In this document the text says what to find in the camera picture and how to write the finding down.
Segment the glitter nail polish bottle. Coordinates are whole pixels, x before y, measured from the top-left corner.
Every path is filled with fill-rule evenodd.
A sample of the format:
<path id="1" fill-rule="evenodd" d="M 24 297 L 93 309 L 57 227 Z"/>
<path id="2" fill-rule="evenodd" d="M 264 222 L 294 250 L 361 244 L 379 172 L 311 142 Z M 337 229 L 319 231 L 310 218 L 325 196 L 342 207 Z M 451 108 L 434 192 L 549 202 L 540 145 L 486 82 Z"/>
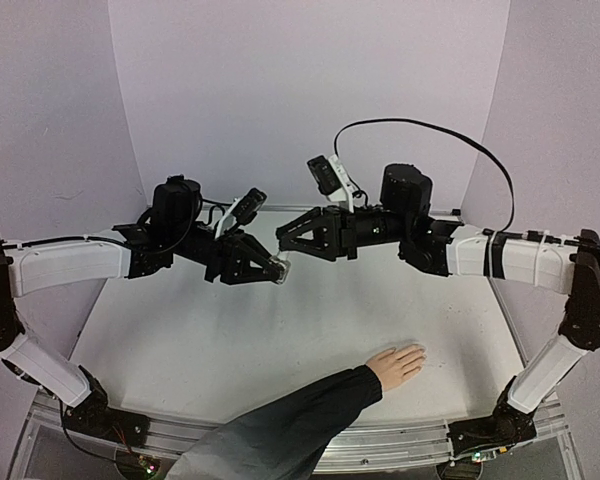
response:
<path id="1" fill-rule="evenodd" d="M 291 261 L 288 251 L 279 251 L 269 258 L 269 267 L 271 270 L 271 281 L 282 285 L 290 273 Z"/>

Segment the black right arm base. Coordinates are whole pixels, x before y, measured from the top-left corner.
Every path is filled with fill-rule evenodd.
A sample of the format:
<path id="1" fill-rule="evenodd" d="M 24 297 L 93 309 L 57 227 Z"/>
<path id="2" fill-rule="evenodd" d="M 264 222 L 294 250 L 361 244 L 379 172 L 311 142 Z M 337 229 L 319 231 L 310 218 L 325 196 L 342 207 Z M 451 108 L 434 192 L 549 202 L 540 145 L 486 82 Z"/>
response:
<path id="1" fill-rule="evenodd" d="M 501 400 L 490 415 L 452 422 L 447 438 L 451 441 L 453 457 L 464 458 L 533 440 L 535 413 L 535 410 L 524 413 L 507 400 Z"/>

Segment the dark sleeved forearm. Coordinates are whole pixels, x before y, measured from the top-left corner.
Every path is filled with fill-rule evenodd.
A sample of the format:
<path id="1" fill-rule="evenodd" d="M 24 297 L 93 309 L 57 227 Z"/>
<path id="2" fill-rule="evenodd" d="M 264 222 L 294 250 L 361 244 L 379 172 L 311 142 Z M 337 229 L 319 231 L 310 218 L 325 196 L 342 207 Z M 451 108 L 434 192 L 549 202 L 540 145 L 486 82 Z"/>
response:
<path id="1" fill-rule="evenodd" d="M 168 479 L 308 479 L 330 441 L 382 399 L 358 366 L 315 381 L 205 434 Z"/>

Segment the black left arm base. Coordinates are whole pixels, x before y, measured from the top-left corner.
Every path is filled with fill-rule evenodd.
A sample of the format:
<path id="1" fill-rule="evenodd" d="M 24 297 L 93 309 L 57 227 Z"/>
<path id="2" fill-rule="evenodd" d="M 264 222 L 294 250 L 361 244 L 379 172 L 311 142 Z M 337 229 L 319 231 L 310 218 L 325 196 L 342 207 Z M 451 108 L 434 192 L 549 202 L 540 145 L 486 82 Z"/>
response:
<path id="1" fill-rule="evenodd" d="M 145 445 L 150 420 L 146 415 L 120 410 L 109 405 L 109 398 L 100 382 L 84 367 L 89 392 L 75 407 L 65 407 L 61 416 L 65 428 L 111 442 L 125 441 L 129 447 Z"/>

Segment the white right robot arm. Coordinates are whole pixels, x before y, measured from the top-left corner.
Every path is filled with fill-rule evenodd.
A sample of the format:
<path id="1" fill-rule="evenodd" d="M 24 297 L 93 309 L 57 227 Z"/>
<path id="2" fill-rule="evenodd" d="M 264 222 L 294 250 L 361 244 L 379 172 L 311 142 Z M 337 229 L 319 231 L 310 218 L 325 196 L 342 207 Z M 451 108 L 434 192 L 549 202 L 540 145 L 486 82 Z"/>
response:
<path id="1" fill-rule="evenodd" d="M 600 237 L 547 231 L 494 231 L 430 214 L 432 180 L 408 164 L 385 167 L 377 206 L 353 205 L 353 183 L 337 158 L 308 163 L 328 207 L 315 207 L 280 227 L 280 250 L 334 262 L 363 247 L 395 243 L 398 257 L 423 274 L 484 277 L 550 292 L 565 300 L 552 337 L 515 376 L 505 406 L 532 413 L 573 367 L 600 348 Z"/>

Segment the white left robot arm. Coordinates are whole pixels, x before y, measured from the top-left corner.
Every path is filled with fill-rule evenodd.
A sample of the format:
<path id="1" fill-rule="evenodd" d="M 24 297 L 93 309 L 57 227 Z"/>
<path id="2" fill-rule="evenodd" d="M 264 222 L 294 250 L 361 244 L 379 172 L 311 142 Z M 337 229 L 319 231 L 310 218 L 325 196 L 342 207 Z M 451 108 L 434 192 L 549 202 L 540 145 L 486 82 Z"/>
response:
<path id="1" fill-rule="evenodd" d="M 198 182 L 177 175 L 155 188 L 134 223 L 29 241 L 0 236 L 0 361 L 76 409 L 91 435 L 108 435 L 115 416 L 106 392 L 67 357 L 97 288 L 112 279 L 147 278 L 178 257 L 203 266 L 208 282 L 283 283 L 288 262 L 245 230 L 265 200 L 253 188 L 229 204 L 213 202 Z"/>

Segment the mannequin hand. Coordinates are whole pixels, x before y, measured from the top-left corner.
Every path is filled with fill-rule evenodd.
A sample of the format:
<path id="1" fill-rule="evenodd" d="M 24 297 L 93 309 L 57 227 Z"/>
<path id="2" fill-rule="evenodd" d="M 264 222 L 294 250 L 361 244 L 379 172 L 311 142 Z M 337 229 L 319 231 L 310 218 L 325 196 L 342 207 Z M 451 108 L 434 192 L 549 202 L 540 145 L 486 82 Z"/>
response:
<path id="1" fill-rule="evenodd" d="M 371 357 L 365 365 L 378 378 L 382 391 L 388 392 L 418 375 L 425 361 L 425 348 L 413 344 L 380 352 Z"/>

